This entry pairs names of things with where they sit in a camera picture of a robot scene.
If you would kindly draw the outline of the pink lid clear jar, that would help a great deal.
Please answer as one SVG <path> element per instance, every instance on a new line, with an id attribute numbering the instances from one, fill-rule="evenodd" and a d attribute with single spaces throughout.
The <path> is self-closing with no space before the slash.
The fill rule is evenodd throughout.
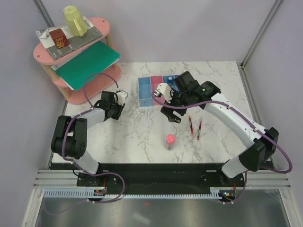
<path id="1" fill-rule="evenodd" d="M 166 136 L 166 148 L 168 150 L 172 150 L 175 147 L 176 138 L 173 134 L 168 134 Z"/>

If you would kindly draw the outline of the blue cap glue bottle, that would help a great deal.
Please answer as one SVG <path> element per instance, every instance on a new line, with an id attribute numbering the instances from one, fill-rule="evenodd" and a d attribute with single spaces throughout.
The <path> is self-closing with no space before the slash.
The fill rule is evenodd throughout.
<path id="1" fill-rule="evenodd" d="M 169 76 L 169 77 L 167 78 L 167 83 L 168 83 L 168 84 L 172 84 L 172 83 L 173 83 L 173 78 L 172 78 L 171 76 Z"/>

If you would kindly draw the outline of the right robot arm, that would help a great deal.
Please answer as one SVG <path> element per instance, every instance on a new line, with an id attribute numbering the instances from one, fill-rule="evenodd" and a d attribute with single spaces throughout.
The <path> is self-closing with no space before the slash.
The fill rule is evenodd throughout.
<path id="1" fill-rule="evenodd" d="M 228 186 L 240 173 L 258 171 L 275 153 L 278 131 L 273 127 L 266 129 L 246 117 L 214 83 L 206 81 L 199 84 L 189 71 L 176 77 L 173 82 L 176 89 L 167 83 L 160 83 L 154 90 L 156 97 L 163 96 L 165 99 L 161 112 L 169 122 L 180 123 L 181 119 L 175 112 L 183 116 L 188 108 L 199 106 L 223 122 L 246 147 L 237 157 L 222 165 L 217 174 L 220 185 Z"/>

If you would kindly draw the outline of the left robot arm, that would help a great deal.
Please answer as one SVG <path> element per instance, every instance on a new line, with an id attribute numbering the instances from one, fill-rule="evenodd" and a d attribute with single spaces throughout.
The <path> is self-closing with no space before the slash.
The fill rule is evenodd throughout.
<path id="1" fill-rule="evenodd" d="M 103 91 L 101 98 L 89 110 L 75 116 L 61 115 L 57 119 L 51 151 L 87 173 L 87 180 L 93 186 L 101 185 L 104 175 L 98 171 L 99 162 L 87 151 L 88 129 L 110 118 L 118 120 L 127 97 L 128 93 L 123 90 Z"/>

